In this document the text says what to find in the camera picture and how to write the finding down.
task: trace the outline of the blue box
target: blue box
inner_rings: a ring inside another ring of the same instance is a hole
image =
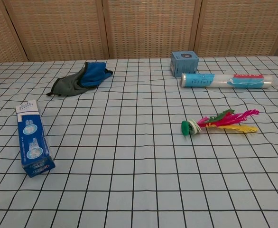
[[[16,107],[22,168],[29,177],[55,167],[44,135],[36,100]]]
[[[196,74],[199,57],[193,51],[176,51],[171,56],[171,71],[174,77],[182,73]]]

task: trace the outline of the green feather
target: green feather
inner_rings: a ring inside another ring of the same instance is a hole
[[[234,114],[234,110],[228,109],[223,111],[222,113],[219,113],[217,116],[211,116],[210,119],[204,122],[204,124],[213,123],[222,120],[228,113]]]

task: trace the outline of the gray cloth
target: gray cloth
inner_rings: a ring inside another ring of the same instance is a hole
[[[96,86],[92,87],[82,87],[79,85],[79,80],[81,80],[81,77],[84,75],[87,69],[87,64],[85,64],[85,67],[83,67],[79,72],[68,75],[66,77],[58,78],[50,93],[47,95],[65,95],[65,96],[75,96],[82,93],[85,93],[89,89],[96,88]]]

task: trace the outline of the plastic tube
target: plastic tube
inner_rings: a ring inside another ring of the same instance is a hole
[[[182,74],[181,87],[268,88],[272,75]]]

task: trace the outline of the grid pattern tablecloth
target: grid pattern tablecloth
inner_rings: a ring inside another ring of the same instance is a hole
[[[278,228],[278,57],[200,59],[200,73],[274,74],[269,89],[181,88],[170,59],[107,60],[98,89],[47,97],[84,61],[0,63],[0,228]],[[29,178],[14,108],[37,99],[56,168]],[[181,122],[260,110],[258,133]]]

